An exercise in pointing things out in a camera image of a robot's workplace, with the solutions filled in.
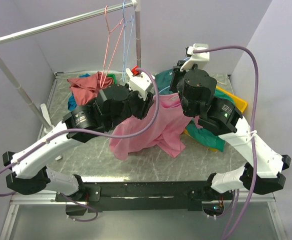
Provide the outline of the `pink t shirt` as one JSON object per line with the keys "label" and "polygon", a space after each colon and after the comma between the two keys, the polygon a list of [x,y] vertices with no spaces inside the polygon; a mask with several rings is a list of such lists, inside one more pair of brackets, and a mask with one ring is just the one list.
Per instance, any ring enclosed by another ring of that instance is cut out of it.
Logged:
{"label": "pink t shirt", "polygon": [[159,96],[159,112],[151,127],[140,135],[130,138],[111,138],[110,151],[115,158],[125,160],[129,153],[159,146],[175,158],[184,149],[180,135],[192,118],[183,114],[177,93]]}

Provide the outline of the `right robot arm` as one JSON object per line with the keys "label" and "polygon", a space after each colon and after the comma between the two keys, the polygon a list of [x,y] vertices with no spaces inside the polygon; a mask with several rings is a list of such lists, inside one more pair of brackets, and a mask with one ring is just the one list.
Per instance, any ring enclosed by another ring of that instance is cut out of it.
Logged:
{"label": "right robot arm", "polygon": [[217,81],[206,71],[179,60],[173,67],[170,91],[178,93],[183,113],[198,117],[198,124],[236,149],[246,164],[226,173],[213,173],[205,186],[205,195],[214,200],[229,190],[246,188],[265,195],[282,190],[286,181],[281,173],[291,158],[272,150],[252,129],[236,105],[215,96]]}

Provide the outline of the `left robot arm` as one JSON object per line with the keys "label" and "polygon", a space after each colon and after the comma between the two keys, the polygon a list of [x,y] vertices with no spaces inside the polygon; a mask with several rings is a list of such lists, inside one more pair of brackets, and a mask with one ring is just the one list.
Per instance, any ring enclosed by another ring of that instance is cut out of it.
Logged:
{"label": "left robot arm", "polygon": [[49,190],[63,193],[74,201],[81,200],[87,192],[82,178],[56,172],[47,167],[48,163],[99,133],[113,130],[131,116],[143,119],[153,104],[153,97],[150,91],[142,97],[127,85],[112,84],[100,90],[97,97],[64,116],[36,143],[4,159],[5,165],[12,164],[12,172],[6,177],[7,187],[23,195]]}

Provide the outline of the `red t shirt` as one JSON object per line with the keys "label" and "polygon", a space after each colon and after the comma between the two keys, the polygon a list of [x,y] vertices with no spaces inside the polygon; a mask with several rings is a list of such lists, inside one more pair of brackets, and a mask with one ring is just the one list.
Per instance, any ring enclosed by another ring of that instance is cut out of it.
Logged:
{"label": "red t shirt", "polygon": [[101,89],[114,84],[113,78],[106,77],[102,88],[100,88],[101,76],[102,73],[98,71],[94,75],[67,79],[67,82],[70,84],[70,91],[74,95],[78,106],[87,104],[91,99],[97,97]]}

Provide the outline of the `green enterprise t shirt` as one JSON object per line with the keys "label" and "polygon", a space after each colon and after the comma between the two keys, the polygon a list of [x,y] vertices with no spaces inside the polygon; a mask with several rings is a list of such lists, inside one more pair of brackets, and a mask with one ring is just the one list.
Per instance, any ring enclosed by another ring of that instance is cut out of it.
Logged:
{"label": "green enterprise t shirt", "polygon": [[225,141],[220,137],[215,136],[210,131],[197,126],[198,120],[191,120],[186,126],[184,134],[196,140],[201,145],[210,148],[212,151],[223,152]]}

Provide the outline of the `green plastic tray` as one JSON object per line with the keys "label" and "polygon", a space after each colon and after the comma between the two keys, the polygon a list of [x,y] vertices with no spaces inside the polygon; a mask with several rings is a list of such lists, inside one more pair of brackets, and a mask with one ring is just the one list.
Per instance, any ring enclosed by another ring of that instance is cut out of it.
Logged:
{"label": "green plastic tray", "polygon": [[112,78],[113,79],[113,83],[117,83],[117,80],[116,80],[116,75],[114,73],[109,73],[106,75],[107,78]]}

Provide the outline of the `teal cloth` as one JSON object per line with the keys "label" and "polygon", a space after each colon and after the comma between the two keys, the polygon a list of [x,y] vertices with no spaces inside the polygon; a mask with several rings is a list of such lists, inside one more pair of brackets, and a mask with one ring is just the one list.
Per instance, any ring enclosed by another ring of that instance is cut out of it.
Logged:
{"label": "teal cloth", "polygon": [[[83,74],[83,75],[80,75],[79,77],[80,78],[86,78],[86,77],[89,77],[90,75],[88,73],[86,74]],[[77,103],[75,101],[75,98],[74,98],[74,94],[72,94],[69,99],[68,99],[68,110],[69,111],[72,111],[74,110],[75,108],[77,107]]]}

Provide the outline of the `yellow plastic tray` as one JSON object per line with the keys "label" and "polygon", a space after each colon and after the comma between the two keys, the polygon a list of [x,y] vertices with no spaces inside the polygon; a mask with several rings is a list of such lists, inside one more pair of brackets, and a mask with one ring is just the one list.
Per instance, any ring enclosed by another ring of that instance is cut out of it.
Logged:
{"label": "yellow plastic tray", "polygon": [[215,96],[222,98],[222,99],[227,99],[227,100],[232,101],[242,113],[245,111],[245,109],[248,105],[248,103],[245,100],[235,96],[234,94],[232,94],[232,93],[230,93],[230,92],[228,92],[228,91],[226,91],[218,86],[216,87],[216,90],[215,90]]}

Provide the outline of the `black base bar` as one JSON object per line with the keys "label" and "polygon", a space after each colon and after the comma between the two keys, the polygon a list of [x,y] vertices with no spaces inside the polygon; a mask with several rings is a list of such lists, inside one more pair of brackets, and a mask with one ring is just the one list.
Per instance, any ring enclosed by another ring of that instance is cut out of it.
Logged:
{"label": "black base bar", "polygon": [[201,211],[203,202],[231,200],[228,190],[218,193],[205,181],[86,182],[76,199],[98,212],[139,210]]}

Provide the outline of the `white clothes rack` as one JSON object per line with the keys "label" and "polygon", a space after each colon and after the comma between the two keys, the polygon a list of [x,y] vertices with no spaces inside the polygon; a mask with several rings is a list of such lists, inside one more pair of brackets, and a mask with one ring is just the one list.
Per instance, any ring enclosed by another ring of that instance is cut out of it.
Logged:
{"label": "white clothes rack", "polygon": [[[8,43],[18,39],[23,39],[30,37],[39,33],[50,31],[56,28],[67,26],[73,23],[84,21],[93,17],[100,15],[106,15],[106,13],[111,13],[118,10],[124,10],[125,8],[134,8],[134,24],[136,31],[136,63],[137,66],[141,66],[141,2],[139,0],[125,0],[120,4],[111,5],[109,7],[101,8],[77,16],[65,18],[55,22],[47,23],[41,26],[33,27],[16,33],[12,33],[6,36],[0,37],[0,44]],[[44,131],[49,133],[53,130],[54,126],[51,124],[50,116],[48,113],[47,106],[43,103],[41,104],[41,110],[39,110],[34,102],[30,99],[26,91],[21,87],[21,84],[17,81],[15,76],[6,66],[4,61],[0,58],[0,70],[4,73],[7,79],[11,82],[14,88],[17,90],[19,95],[23,98],[25,103],[29,106],[32,112],[40,120],[41,124],[44,126]]]}

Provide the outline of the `aluminium rail frame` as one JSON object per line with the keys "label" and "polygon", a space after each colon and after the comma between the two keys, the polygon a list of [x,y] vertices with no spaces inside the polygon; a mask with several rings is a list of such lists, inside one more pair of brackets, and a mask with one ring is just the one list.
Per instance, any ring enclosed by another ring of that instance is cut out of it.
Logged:
{"label": "aluminium rail frame", "polygon": [[64,206],[55,201],[56,194],[44,191],[35,195],[13,195],[0,240],[41,240],[65,218]]}

